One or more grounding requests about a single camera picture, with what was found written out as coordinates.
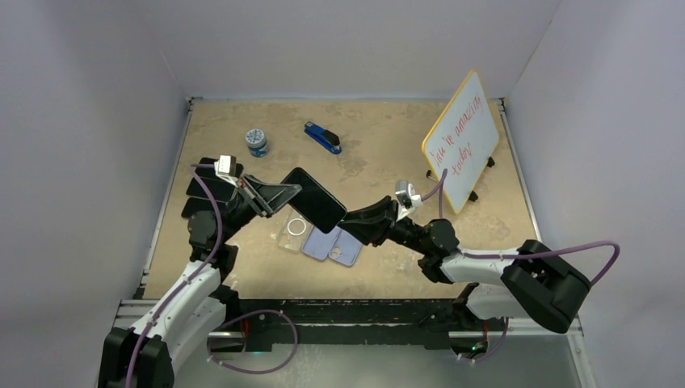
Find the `clear magsafe phone case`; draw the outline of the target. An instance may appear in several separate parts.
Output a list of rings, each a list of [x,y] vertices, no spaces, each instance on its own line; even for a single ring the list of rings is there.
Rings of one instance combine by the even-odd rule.
[[[292,254],[300,254],[312,227],[302,215],[292,209],[277,234],[277,247]]]

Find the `lilac phone case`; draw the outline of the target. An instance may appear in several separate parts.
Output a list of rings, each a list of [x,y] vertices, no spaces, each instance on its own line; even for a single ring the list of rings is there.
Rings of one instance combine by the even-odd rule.
[[[345,230],[340,230],[331,247],[328,258],[346,267],[351,267],[363,244]]]
[[[301,252],[319,261],[327,259],[340,232],[338,227],[333,228],[329,233],[323,233],[317,227],[313,227],[301,247]]]

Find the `black phone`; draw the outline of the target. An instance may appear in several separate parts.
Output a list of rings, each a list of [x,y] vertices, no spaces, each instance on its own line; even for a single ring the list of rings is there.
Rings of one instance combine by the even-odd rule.
[[[216,202],[228,202],[232,197],[235,187],[222,180],[200,179],[204,186],[210,191]],[[197,179],[192,178],[186,190],[186,195],[190,197],[208,200],[209,197]]]
[[[214,171],[214,164],[216,162],[215,158],[201,158],[199,164],[201,165],[211,165],[210,168],[201,168],[196,173],[198,176],[206,179],[217,179],[216,173]],[[235,175],[237,177],[241,176],[244,170],[244,166],[241,163],[236,164]]]

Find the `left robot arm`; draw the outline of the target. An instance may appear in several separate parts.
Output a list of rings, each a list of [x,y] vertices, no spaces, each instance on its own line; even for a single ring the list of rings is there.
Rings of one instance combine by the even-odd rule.
[[[251,175],[228,176],[236,196],[188,220],[191,257],[164,296],[129,327],[107,334],[98,387],[172,387],[177,372],[211,331],[234,329],[241,319],[237,292],[222,283],[238,248],[227,242],[255,217],[279,212],[302,190],[299,184],[264,183]]]

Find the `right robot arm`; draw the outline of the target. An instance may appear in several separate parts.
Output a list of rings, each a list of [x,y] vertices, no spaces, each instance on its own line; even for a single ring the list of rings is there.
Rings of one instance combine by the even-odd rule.
[[[419,225],[400,217],[400,209],[386,196],[348,213],[338,227],[364,245],[391,241],[419,253],[418,266],[433,283],[465,283],[453,308],[460,327],[472,329],[490,318],[530,318],[551,332],[569,330],[591,282],[561,254],[535,239],[504,251],[463,249],[449,220]]]

